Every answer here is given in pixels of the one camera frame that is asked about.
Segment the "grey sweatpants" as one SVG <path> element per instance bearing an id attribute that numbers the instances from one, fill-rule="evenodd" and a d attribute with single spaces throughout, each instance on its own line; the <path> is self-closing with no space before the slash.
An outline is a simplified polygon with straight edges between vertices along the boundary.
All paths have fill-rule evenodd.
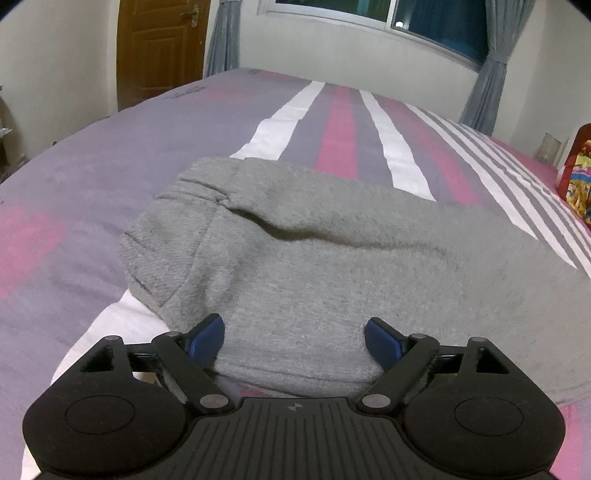
<path id="1" fill-rule="evenodd" d="M 557 402 L 590 394 L 590 281 L 477 206 L 446 206 L 264 160 L 202 159 L 124 233 L 132 295 L 171 329 L 211 313 L 214 371 L 294 396 L 353 396 L 379 317 L 499 347 Z"/>

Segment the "striped purple pink bedsheet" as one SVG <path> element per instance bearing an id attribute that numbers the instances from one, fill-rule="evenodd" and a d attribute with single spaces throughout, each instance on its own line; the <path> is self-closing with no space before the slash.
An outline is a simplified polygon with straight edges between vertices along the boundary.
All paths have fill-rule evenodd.
<path id="1" fill-rule="evenodd" d="M 590 268 L 590 232 L 552 168 L 367 91 L 238 69 L 174 89 L 62 140 L 1 186 L 1 475 L 31 479 L 21 422 L 35 396 L 108 333 L 158 329 L 126 293 L 119 239 L 197 159 L 259 157 L 476 205 Z"/>

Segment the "colourful folded blanket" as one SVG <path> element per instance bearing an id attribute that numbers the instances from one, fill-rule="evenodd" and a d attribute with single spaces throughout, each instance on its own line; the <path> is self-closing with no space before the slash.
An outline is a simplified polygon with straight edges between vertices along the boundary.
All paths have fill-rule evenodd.
<path id="1" fill-rule="evenodd" d="M 591 224 L 591 157 L 590 141 L 582 143 L 567 158 L 557 187 L 559 196 L 587 225 Z"/>

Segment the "red wooden headboard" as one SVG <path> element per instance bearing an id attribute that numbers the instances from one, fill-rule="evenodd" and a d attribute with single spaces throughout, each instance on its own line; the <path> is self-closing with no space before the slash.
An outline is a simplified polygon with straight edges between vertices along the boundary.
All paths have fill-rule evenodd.
<path id="1" fill-rule="evenodd" d="M 566 198 L 566 192 L 577 156 L 582 151 L 584 143 L 590 139 L 590 135 L 591 124 L 586 123 L 576 131 L 573 138 L 567 143 L 565 154 L 559 164 L 556 179 L 556 191 L 562 199 Z"/>

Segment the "grey left curtain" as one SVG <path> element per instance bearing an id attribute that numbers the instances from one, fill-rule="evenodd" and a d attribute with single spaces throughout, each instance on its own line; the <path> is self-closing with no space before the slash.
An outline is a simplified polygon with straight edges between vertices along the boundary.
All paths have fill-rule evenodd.
<path id="1" fill-rule="evenodd" d="M 209 45 L 205 76 L 236 69 L 239 66 L 239 30 L 242 0 L 220 1 Z"/>

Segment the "grey curtain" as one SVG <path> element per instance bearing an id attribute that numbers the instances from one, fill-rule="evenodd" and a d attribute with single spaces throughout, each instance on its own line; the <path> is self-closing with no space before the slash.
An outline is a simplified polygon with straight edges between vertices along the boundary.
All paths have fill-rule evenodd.
<path id="1" fill-rule="evenodd" d="M 239 66 L 239 30 L 242 0 L 220 1 L 209 45 L 205 76 L 236 69 Z"/>
<path id="2" fill-rule="evenodd" d="M 485 2 L 489 52 L 461 116 L 463 124 L 485 135 L 494 131 L 508 62 L 534 5 L 533 0 Z"/>

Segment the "brown wooden door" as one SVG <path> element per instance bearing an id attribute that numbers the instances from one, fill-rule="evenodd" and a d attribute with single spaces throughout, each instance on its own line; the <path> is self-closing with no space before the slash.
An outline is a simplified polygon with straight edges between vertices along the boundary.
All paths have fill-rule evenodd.
<path id="1" fill-rule="evenodd" d="M 209 0 L 119 3 L 117 105 L 133 107 L 204 76 Z"/>

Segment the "grey right curtain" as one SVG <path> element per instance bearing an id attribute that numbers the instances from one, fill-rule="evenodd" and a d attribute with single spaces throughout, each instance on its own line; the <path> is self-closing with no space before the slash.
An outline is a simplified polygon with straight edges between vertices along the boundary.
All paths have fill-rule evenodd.
<path id="1" fill-rule="evenodd" d="M 463 124 L 485 135 L 494 131 L 508 62 L 534 5 L 533 0 L 485 2 L 489 52 L 461 116 Z"/>

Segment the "window with white frame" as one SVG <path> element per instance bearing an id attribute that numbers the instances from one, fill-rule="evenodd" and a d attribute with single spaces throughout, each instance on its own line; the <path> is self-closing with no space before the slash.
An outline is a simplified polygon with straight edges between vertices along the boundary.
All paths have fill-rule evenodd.
<path id="1" fill-rule="evenodd" d="M 277 0 L 259 11 L 335 20 L 410 35 L 482 65 L 489 53 L 486 3 L 477 0 Z"/>

